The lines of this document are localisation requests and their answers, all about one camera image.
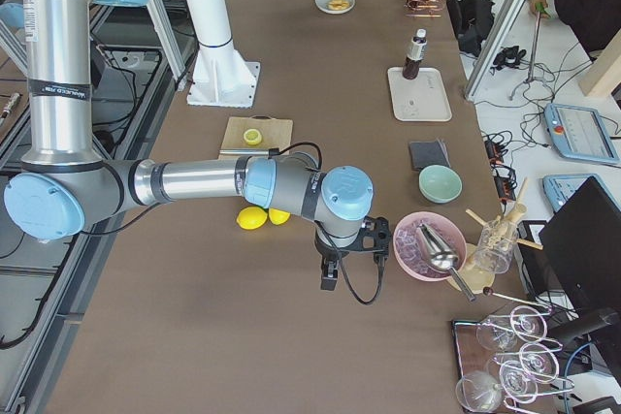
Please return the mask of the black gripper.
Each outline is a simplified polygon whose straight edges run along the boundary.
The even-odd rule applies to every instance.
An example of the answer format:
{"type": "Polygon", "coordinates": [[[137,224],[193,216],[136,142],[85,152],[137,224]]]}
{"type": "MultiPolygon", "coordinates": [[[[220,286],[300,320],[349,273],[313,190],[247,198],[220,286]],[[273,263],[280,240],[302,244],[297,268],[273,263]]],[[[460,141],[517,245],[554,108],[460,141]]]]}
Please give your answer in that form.
{"type": "Polygon", "coordinates": [[[321,222],[315,221],[315,225],[314,244],[322,258],[321,290],[334,291],[336,289],[339,279],[339,260],[350,252],[372,253],[377,265],[378,277],[383,278],[391,240],[389,222],[386,218],[366,216],[356,237],[349,244],[344,243],[345,239],[329,234],[321,222]]]}

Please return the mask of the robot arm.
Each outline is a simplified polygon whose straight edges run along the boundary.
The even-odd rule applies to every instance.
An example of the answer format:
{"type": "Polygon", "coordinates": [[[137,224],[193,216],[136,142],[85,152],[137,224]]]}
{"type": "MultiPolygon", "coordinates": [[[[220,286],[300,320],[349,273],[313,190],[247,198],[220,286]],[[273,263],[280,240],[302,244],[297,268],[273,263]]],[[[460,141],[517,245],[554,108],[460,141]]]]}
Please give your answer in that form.
{"type": "Polygon", "coordinates": [[[364,251],[365,239],[383,268],[388,223],[370,216],[373,185],[355,167],[323,172],[319,157],[288,151],[185,163],[105,161],[95,152],[89,8],[148,2],[23,0],[32,143],[4,192],[19,228],[37,239],[60,239],[138,206],[237,195],[315,224],[323,289],[345,277],[343,258],[364,251]]]}

